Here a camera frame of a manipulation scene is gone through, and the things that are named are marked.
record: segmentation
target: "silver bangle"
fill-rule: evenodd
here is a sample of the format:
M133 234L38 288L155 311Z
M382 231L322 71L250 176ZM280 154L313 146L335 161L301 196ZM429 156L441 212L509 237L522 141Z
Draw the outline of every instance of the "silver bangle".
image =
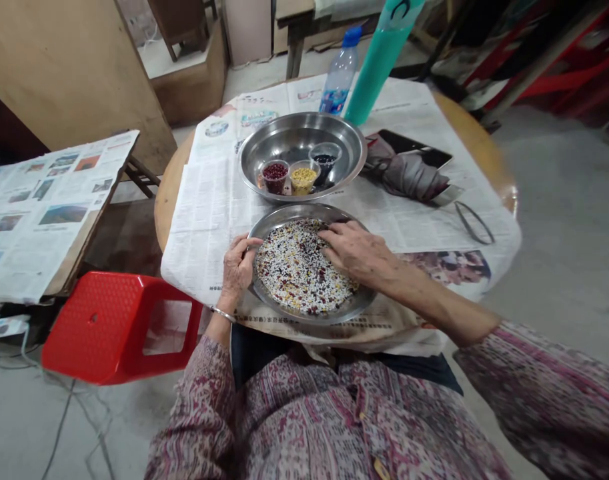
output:
M209 307L209 310L213 313L217 313L219 315L221 315L222 317L226 318L229 322L231 323L237 323L237 320L235 320L235 317L233 315L229 315L228 313L224 313L222 310L220 310L219 308L211 305Z

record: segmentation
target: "yellow millet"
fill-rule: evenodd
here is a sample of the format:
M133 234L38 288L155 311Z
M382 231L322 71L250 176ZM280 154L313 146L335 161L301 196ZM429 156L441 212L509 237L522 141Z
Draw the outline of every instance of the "yellow millet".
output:
M291 175L291 181L297 183L298 185L306 185L315 180L317 176L318 174L311 169L300 168L293 172L293 175Z

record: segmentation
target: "plastic bottle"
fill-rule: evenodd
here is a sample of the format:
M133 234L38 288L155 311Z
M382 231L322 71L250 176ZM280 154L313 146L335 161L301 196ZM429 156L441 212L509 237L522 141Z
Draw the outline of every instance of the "plastic bottle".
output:
M320 102L320 111L339 115L344 108L346 97L351 89L353 77L358 71L358 49L362 27L348 29L344 34L342 49L331 62L329 75L326 77L324 93Z
M387 0L384 4L344 115L348 121L366 122L423 6L424 0Z

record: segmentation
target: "yellow grains in cup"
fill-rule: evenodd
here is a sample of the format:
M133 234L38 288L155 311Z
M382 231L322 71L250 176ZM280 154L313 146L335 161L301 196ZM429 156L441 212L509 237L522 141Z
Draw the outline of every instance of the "yellow grains in cup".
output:
M299 168L291 174L291 194L308 195L318 174L308 168Z

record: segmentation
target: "hand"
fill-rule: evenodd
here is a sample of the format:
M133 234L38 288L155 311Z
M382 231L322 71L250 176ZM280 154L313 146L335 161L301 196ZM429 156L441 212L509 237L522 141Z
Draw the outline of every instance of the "hand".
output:
M255 249L248 247L262 244L258 238L247 238L248 233L238 235L224 255L224 278L222 280L222 299L237 303L242 293L251 285L253 279L253 259Z
M338 270L385 295L392 296L392 289L408 276L426 277L398 259L384 238L367 232L358 222L333 223L319 235L331 245L323 252Z

